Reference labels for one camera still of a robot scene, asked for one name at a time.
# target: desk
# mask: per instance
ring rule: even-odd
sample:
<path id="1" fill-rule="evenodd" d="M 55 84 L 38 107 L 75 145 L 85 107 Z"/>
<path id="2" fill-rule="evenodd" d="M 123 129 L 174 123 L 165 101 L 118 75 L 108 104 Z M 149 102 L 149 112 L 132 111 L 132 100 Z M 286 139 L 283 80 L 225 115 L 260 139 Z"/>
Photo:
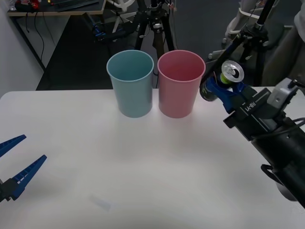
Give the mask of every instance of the desk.
<path id="1" fill-rule="evenodd" d="M 66 12 L 56 12 L 56 8 L 54 6 L 42 6 L 42 9 L 44 12 L 38 12 L 37 17 L 41 16 L 77 16 L 77 15 L 83 15 L 85 13 L 88 13 L 90 15 L 102 15 L 103 11 L 105 9 L 106 0 L 100 0 L 99 3 L 83 6 L 80 8 L 76 8 L 70 11 Z M 7 15 L 11 18 L 12 22 L 14 23 L 15 27 L 17 28 L 18 32 L 26 42 L 27 46 L 29 47 L 30 51 L 33 53 L 35 59 L 39 63 L 40 67 L 43 69 L 43 71 L 46 71 L 46 67 L 43 65 L 42 61 L 40 60 L 40 56 L 36 53 L 35 49 L 33 48 L 32 44 L 30 43 L 29 39 L 23 32 L 22 28 L 20 27 L 19 23 L 17 22 L 17 19 L 20 17 L 25 17 L 26 12 L 18 12 L 18 11 L 11 11 L 9 10 L 7 12 Z M 28 13 L 29 17 L 34 17 L 36 13 Z"/>
<path id="2" fill-rule="evenodd" d="M 305 116 L 298 94 L 286 111 Z M 304 209 L 261 170 L 266 163 L 198 95 L 191 115 L 123 116 L 114 92 L 11 92 L 0 99 L 0 142 L 27 138 L 0 160 L 1 179 L 48 159 L 1 229 L 303 229 Z"/>

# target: pink cup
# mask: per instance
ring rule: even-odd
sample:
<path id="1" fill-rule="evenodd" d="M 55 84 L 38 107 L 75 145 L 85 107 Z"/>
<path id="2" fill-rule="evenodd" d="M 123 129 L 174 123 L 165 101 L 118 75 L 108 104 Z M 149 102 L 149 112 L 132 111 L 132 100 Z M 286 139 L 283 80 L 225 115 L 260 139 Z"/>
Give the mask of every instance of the pink cup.
<path id="1" fill-rule="evenodd" d="M 166 116 L 183 118 L 192 112 L 205 63 L 197 54 L 175 50 L 158 61 L 159 108 Z"/>

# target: tripod leg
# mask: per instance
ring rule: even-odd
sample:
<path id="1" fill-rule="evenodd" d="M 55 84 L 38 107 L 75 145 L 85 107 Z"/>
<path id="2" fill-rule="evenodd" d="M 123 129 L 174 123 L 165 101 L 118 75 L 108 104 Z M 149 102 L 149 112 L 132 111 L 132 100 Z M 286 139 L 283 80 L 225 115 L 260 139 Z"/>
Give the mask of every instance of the tripod leg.
<path id="1" fill-rule="evenodd" d="M 244 45 L 244 52 L 243 52 L 243 54 L 242 54 L 242 56 L 239 60 L 240 63 L 245 63 L 247 61 L 246 58 L 248 56 L 250 56 L 251 51 L 252 51 L 252 47 L 249 44 L 245 44 Z"/>
<path id="2" fill-rule="evenodd" d="M 163 35 L 161 30 L 160 31 L 154 30 L 153 33 L 154 33 L 153 46 L 157 50 L 157 57 L 159 59 L 165 53 L 164 45 L 163 45 Z"/>
<path id="3" fill-rule="evenodd" d="M 163 29 L 164 29 L 164 34 L 166 38 L 166 43 L 168 47 L 168 51 L 173 51 L 175 50 L 175 47 L 173 45 L 173 37 L 172 37 L 172 32 L 171 32 L 171 27 L 169 23 L 169 18 L 168 17 L 162 17 L 161 18 Z"/>
<path id="4" fill-rule="evenodd" d="M 216 70 L 218 69 L 223 62 L 225 62 L 230 56 L 231 54 L 237 49 L 237 47 L 243 43 L 244 41 L 244 37 L 239 36 L 236 37 L 232 44 L 223 52 L 223 54 L 221 54 L 220 57 L 218 57 L 217 61 L 215 62 L 215 64 L 209 69 L 209 71 L 202 77 L 201 79 L 201 84 L 203 84 L 207 78 Z"/>
<path id="5" fill-rule="evenodd" d="M 139 32 L 138 32 L 138 37 L 137 37 L 137 41 L 135 43 L 134 49 L 135 50 L 141 50 L 142 47 L 142 43 L 143 43 L 143 39 L 145 36 L 145 32 L 146 32 L 146 28 L 148 25 L 148 21 L 143 21 L 140 24 L 140 28 L 139 28 Z"/>
<path id="6" fill-rule="evenodd" d="M 255 76 L 253 86 L 258 87 L 262 85 L 264 63 L 265 63 L 265 51 L 259 49 L 256 58 Z"/>

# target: black cable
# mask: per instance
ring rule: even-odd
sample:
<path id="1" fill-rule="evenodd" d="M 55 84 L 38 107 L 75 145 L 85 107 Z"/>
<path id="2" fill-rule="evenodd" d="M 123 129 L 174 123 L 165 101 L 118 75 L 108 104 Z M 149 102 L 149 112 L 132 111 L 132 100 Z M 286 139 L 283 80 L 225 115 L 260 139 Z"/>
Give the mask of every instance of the black cable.
<path id="1" fill-rule="evenodd" d="M 262 165 L 261 166 L 261 170 L 272 180 L 274 180 L 275 182 L 279 183 L 280 185 L 283 185 L 278 179 L 277 177 L 272 173 L 270 172 L 269 170 L 272 171 L 273 167 L 272 166 L 269 166 L 269 165 Z"/>
<path id="2" fill-rule="evenodd" d="M 52 36 L 52 33 L 51 33 L 51 31 L 49 30 L 49 27 L 48 27 L 48 25 L 47 25 L 47 22 L 46 22 L 46 19 L 45 19 L 45 17 L 44 17 L 44 13 L 43 13 L 43 12 L 42 12 L 42 17 L 43 17 L 44 23 L 45 23 L 45 25 L 46 25 L 46 27 L 47 27 L 47 30 L 48 30 L 48 32 L 49 32 L 49 34 L 50 34 L 50 36 L 51 36 L 52 42 L 53 42 L 54 46 L 56 46 L 55 41 L 54 41 L 53 36 Z"/>
<path id="3" fill-rule="evenodd" d="M 300 122 L 299 124 L 296 124 L 290 128 L 288 128 L 287 130 L 283 130 L 283 131 L 277 131 L 277 132 L 272 132 L 270 134 L 264 134 L 264 135 L 259 135 L 259 136 L 252 136 L 253 139 L 257 140 L 257 139 L 263 139 L 263 138 L 267 138 L 267 137 L 275 137 L 275 136 L 278 136 L 278 135 L 282 135 L 282 134 L 286 134 L 286 133 L 289 133 L 303 125 L 305 125 L 305 118 L 297 118 L 295 120 L 292 120 L 293 122 Z"/>
<path id="4" fill-rule="evenodd" d="M 38 29 L 36 27 L 36 16 L 37 16 L 38 12 L 36 12 L 35 17 L 34 17 L 34 27 L 36 29 L 36 32 L 38 33 L 38 35 L 40 36 L 41 40 L 42 40 L 42 52 L 41 52 L 41 56 L 40 56 L 40 60 L 42 61 L 42 55 L 43 55 L 43 51 L 44 51 L 44 41 L 42 36 L 40 35 L 40 33 L 38 32 Z"/>
<path id="5" fill-rule="evenodd" d="M 30 31 L 28 30 L 28 15 L 29 12 L 27 12 L 27 14 L 25 15 L 25 29 L 27 30 L 28 33 L 30 33 Z"/>
<path id="6" fill-rule="evenodd" d="M 255 3 L 255 7 L 254 7 L 252 13 L 250 14 L 250 16 L 248 17 L 248 20 L 246 21 L 246 23 L 242 26 L 242 28 L 240 30 L 242 30 L 247 25 L 248 21 L 250 20 L 250 18 L 252 17 L 254 11 L 256 10 L 257 5 L 258 5 L 258 2 Z"/>
<path id="7" fill-rule="evenodd" d="M 153 70 L 152 72 L 153 72 L 153 74 L 154 74 L 155 76 L 157 76 L 156 88 L 158 88 L 159 74 L 156 74 L 156 73 L 154 72 L 154 70 Z"/>
<path id="8" fill-rule="evenodd" d="M 159 75 L 157 76 L 156 88 L 158 88 L 158 82 L 159 82 Z"/>
<path id="9" fill-rule="evenodd" d="M 171 16 L 171 8 L 168 9 L 168 16 L 167 16 L 168 17 L 168 21 L 170 20 L 170 16 Z M 166 41 L 166 37 L 164 36 L 163 45 L 165 45 L 165 41 Z"/>

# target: plastic cup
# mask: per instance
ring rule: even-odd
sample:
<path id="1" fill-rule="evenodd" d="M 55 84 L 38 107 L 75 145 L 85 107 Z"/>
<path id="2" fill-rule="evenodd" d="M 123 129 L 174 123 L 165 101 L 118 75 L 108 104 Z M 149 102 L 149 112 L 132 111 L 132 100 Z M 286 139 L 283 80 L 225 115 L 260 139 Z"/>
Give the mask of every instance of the plastic cup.
<path id="1" fill-rule="evenodd" d="M 183 118 L 193 110 L 205 63 L 197 54 L 175 50 L 158 61 L 159 108 L 166 116 Z"/>
<path id="2" fill-rule="evenodd" d="M 153 66 L 151 56 L 138 50 L 119 52 L 108 60 L 107 72 L 123 115 L 138 118 L 151 110 Z"/>

